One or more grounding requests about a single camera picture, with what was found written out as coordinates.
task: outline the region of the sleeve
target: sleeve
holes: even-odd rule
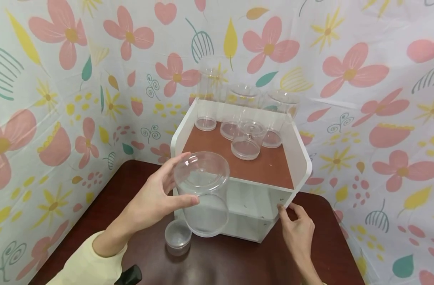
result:
[[[114,285],[122,273],[122,257],[127,245],[118,254],[103,258],[92,247],[93,241],[101,233],[86,239],[47,285]]]

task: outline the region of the white cabinet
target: white cabinet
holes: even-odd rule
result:
[[[228,108],[224,103],[207,102],[207,108],[217,108],[217,120],[235,106]],[[263,123],[273,112],[251,109]],[[277,222],[279,215],[276,205],[288,206],[312,172],[312,164],[298,129],[289,115],[281,130],[283,144],[276,149],[262,147],[260,155],[253,161],[243,161],[231,153],[231,141],[220,135],[220,123],[211,132],[195,127],[196,101],[178,126],[172,141],[171,155],[184,151],[212,151],[223,156],[230,165],[227,204],[229,222],[222,234],[261,243]],[[175,212],[176,219],[182,219],[182,210]]]

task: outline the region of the transparent jar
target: transparent jar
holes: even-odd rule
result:
[[[227,87],[225,97],[225,110],[220,125],[220,134],[227,140],[232,141],[238,131],[238,121],[241,119],[241,108],[257,108],[260,91],[245,84],[235,84]]]
[[[217,102],[220,97],[220,72],[215,68],[200,70],[201,80],[196,94],[196,128],[211,131],[217,126]]]
[[[280,130],[286,118],[291,115],[295,118],[300,104],[300,96],[297,93],[283,90],[269,91],[260,101],[260,108],[272,112],[266,116],[266,128],[268,132],[263,140],[263,146],[267,148],[280,147],[282,138]]]
[[[245,161],[257,158],[267,131],[268,129],[257,121],[241,119],[231,143],[233,155]]]
[[[190,249],[191,231],[183,220],[174,220],[166,226],[165,240],[168,252],[181,256]]]
[[[190,230],[200,237],[220,234],[228,223],[227,183],[230,166],[220,155],[201,151],[180,161],[174,169],[179,195],[197,195],[200,203],[184,209]]]

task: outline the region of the floral backdrop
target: floral backdrop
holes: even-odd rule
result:
[[[202,66],[302,94],[301,191],[367,284],[434,285],[434,0],[0,1],[0,285],[28,284],[123,162],[169,158]]]

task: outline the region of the brown shelf surface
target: brown shelf surface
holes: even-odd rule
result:
[[[262,147],[253,161],[238,159],[231,152],[231,141],[220,134],[220,122],[209,132],[194,126],[183,150],[187,151],[211,151],[223,156],[230,165],[231,177],[294,189],[283,145],[275,149]]]

